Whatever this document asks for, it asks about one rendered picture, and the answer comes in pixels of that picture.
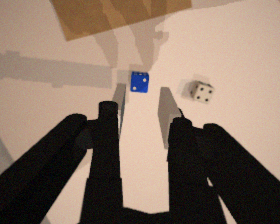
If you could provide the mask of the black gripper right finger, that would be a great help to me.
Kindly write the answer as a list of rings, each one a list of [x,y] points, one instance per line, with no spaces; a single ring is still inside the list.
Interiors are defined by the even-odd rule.
[[[181,224],[227,224],[219,196],[237,224],[280,224],[280,181],[223,127],[194,127],[169,87],[160,89],[158,119],[169,211],[180,211]]]

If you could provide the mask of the blue die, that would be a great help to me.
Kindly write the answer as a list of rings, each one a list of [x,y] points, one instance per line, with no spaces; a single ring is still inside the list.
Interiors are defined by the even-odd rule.
[[[149,74],[147,72],[132,71],[131,74],[131,92],[147,93],[149,84]]]

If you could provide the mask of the white die with black pips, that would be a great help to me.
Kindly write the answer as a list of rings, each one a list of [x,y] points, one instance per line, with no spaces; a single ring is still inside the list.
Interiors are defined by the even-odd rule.
[[[210,84],[195,81],[193,88],[190,92],[190,96],[195,101],[209,104],[214,92],[215,88],[212,87]]]

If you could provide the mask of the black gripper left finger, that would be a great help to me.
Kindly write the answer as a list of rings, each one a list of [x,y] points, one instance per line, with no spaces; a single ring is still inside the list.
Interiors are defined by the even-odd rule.
[[[40,224],[87,149],[93,152],[79,224],[124,224],[119,141],[125,95],[126,84],[118,83],[112,101],[99,102],[98,119],[66,116],[0,174],[0,224]]]

